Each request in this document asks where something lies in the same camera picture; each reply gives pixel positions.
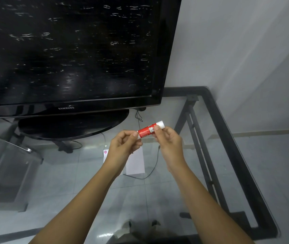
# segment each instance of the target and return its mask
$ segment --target red glue stick label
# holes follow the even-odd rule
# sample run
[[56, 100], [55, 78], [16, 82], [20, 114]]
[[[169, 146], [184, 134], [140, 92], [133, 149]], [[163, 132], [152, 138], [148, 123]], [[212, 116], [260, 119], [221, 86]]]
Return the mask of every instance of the red glue stick label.
[[140, 139], [140, 138], [143, 138], [143, 137], [146, 137], [148, 135], [155, 133], [154, 126], [156, 126], [156, 125], [158, 125], [161, 129], [165, 128], [165, 125], [162, 121], [154, 123], [148, 127], [145, 127], [143, 129], [139, 130], [138, 131], [138, 134], [139, 134], [138, 138]]

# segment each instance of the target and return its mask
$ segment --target baseboard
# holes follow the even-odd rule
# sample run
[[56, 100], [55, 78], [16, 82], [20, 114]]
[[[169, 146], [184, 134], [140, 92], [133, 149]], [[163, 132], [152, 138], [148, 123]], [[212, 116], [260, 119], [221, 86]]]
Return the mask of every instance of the baseboard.
[[[250, 136], [264, 136], [264, 135], [281, 135], [289, 134], [289, 130], [273, 130], [273, 131], [256, 131], [256, 132], [242, 132], [242, 133], [233, 133], [234, 138], [238, 137], [250, 137]], [[213, 134], [209, 139], [219, 139], [218, 134]]]

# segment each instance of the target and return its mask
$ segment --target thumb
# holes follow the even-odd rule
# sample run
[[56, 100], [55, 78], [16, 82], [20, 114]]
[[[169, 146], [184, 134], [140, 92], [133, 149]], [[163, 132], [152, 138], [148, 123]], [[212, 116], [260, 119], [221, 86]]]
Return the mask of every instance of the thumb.
[[130, 150], [131, 147], [134, 145], [134, 143], [137, 141], [138, 139], [138, 132], [134, 132], [132, 133], [128, 140], [123, 144], [123, 146], [127, 149], [127, 150]]
[[164, 145], [167, 142], [164, 131], [158, 125], [154, 126], [154, 130], [155, 130], [155, 134], [156, 134], [157, 139], [158, 139], [158, 143], [160, 145]]

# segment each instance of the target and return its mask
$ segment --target tiled floor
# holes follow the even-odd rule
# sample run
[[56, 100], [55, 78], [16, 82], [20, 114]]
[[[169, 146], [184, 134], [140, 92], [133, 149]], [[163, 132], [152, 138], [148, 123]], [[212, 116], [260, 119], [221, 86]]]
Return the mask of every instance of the tiled floor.
[[[236, 138], [236, 142], [258, 184], [280, 230], [281, 237], [257, 243], [289, 243], [289, 135]], [[234, 170], [218, 139], [207, 142], [226, 201], [231, 211], [244, 210], [251, 226], [257, 226]], [[72, 154], [44, 150], [26, 212], [0, 205], [0, 234], [43, 227], [90, 180], [102, 165], [102, 146], [85, 147]], [[132, 219], [140, 232], [157, 219], [179, 235], [195, 234], [193, 222], [179, 217], [187, 212], [177, 184], [167, 171], [157, 143], [143, 145], [145, 180], [119, 176], [112, 184], [85, 243], [106, 243], [123, 222]], [[203, 173], [195, 150], [184, 156], [201, 181]], [[30, 238], [8, 243], [28, 243]]]

